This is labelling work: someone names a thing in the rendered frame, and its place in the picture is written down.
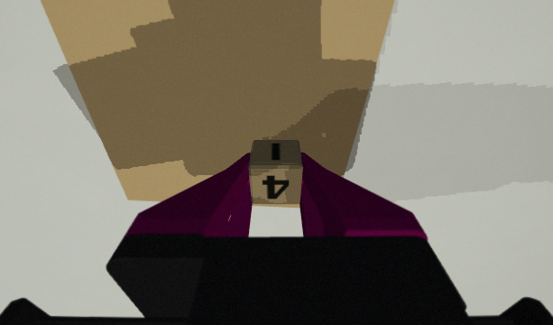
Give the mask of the tan flat mat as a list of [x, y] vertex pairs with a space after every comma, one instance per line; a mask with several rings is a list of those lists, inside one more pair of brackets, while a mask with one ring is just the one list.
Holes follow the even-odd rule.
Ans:
[[128, 200], [254, 140], [344, 178], [395, 0], [41, 0]]

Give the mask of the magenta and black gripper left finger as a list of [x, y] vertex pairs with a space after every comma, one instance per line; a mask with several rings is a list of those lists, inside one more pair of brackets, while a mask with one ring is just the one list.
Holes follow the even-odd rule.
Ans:
[[247, 153], [222, 172], [138, 213], [124, 237], [132, 234], [249, 237], [253, 205], [250, 155]]

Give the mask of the beige letter block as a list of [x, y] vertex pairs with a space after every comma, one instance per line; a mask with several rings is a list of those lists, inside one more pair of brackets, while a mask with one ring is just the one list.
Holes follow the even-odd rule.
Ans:
[[303, 166], [298, 140], [254, 140], [249, 162], [253, 204], [299, 204]]

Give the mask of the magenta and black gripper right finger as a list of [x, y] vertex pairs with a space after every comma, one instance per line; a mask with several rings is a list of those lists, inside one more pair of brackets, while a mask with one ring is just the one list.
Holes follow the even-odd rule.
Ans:
[[325, 169], [305, 153], [301, 161], [304, 237], [416, 236], [428, 241], [411, 211]]

